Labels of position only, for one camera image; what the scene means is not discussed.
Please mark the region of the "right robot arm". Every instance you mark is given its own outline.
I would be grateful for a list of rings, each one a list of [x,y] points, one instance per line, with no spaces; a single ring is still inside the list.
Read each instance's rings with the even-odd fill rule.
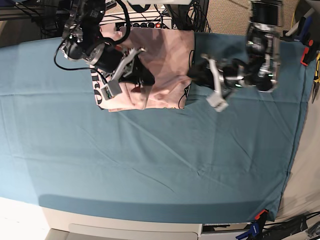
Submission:
[[[84,60],[86,69],[98,75],[104,86],[112,81],[139,86],[153,86],[154,75],[143,65],[139,55],[145,48],[122,48],[131,33],[130,16],[126,5],[118,0],[124,13],[125,32],[118,40],[103,36],[100,23],[107,5],[104,0],[78,0],[71,8],[57,48],[70,61]]]

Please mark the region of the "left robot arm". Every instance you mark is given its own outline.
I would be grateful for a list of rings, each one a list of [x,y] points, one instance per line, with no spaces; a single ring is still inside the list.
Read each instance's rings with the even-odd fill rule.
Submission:
[[[252,0],[245,38],[248,62],[234,58],[216,62],[203,54],[203,61],[192,66],[187,76],[197,84],[219,92],[226,99],[235,89],[256,87],[271,92],[277,86],[280,68],[279,12],[281,0]]]

